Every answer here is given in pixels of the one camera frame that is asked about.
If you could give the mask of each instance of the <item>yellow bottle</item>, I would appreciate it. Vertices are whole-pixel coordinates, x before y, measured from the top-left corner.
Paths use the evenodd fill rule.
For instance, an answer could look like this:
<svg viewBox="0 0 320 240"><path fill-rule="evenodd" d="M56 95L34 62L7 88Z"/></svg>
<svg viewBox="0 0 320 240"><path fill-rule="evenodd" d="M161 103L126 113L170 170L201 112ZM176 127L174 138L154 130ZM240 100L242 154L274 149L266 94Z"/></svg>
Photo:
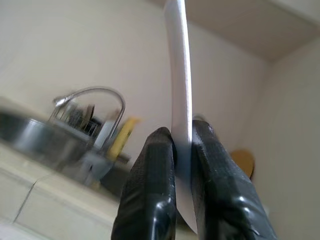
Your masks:
<svg viewBox="0 0 320 240"><path fill-rule="evenodd" d="M136 117L129 117L118 135L116 136L112 146L110 147L107 156L113 160L115 160L118 155L121 153L122 149L124 148L131 132L135 128L135 125L140 122L139 118Z"/></svg>

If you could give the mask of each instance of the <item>white wall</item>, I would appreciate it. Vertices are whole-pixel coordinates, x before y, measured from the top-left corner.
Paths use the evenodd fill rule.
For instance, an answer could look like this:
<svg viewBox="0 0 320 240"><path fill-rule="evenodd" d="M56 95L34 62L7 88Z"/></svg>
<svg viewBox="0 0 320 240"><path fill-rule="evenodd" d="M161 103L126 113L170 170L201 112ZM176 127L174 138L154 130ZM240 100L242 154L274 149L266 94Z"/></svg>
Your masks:
<svg viewBox="0 0 320 240"><path fill-rule="evenodd" d="M49 115L52 99L71 90L117 89L126 116L142 118L124 150L133 159L152 131L170 127L170 63L159 7L146 0L0 0L0 33L0 95ZM194 111L232 149L268 65L193 24L189 35Z"/></svg>
<svg viewBox="0 0 320 240"><path fill-rule="evenodd" d="M244 131L281 240L319 239L320 38L273 67Z"/></svg>

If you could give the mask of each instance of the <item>stainless steel sink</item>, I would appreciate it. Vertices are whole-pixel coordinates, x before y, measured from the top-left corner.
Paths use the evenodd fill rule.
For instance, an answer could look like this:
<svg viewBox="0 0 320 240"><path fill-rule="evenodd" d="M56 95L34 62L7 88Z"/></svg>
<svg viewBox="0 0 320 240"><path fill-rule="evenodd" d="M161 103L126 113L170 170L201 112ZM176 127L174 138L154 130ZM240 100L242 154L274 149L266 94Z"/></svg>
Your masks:
<svg viewBox="0 0 320 240"><path fill-rule="evenodd" d="M0 143L82 184L91 177L81 159L93 144L50 122L0 107ZM119 197L128 174L117 162L101 184Z"/></svg>
<svg viewBox="0 0 320 240"><path fill-rule="evenodd" d="M0 141L58 171L76 164L90 148L57 126L10 111L0 111Z"/></svg>

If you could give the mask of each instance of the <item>ceiling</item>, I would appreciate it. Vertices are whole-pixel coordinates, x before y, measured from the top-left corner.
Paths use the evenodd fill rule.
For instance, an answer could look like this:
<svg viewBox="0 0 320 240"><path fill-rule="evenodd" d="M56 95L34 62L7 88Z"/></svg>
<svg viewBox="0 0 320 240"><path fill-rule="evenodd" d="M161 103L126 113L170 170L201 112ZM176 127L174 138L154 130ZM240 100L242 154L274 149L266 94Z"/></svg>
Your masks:
<svg viewBox="0 0 320 240"><path fill-rule="evenodd" d="M186 0L186 14L188 20L269 61L320 34L314 22L268 0Z"/></svg>

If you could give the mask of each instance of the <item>tile countertop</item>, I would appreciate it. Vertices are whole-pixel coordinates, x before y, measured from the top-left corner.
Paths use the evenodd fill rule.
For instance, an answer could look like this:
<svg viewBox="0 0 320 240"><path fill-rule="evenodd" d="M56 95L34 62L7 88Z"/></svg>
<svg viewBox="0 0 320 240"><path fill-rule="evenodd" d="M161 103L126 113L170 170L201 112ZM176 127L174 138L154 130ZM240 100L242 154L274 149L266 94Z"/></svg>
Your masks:
<svg viewBox="0 0 320 240"><path fill-rule="evenodd" d="M116 200L2 144L0 191L0 218L38 236L51 240L111 237L119 206ZM196 239L190 230L177 227L176 240Z"/></svg>

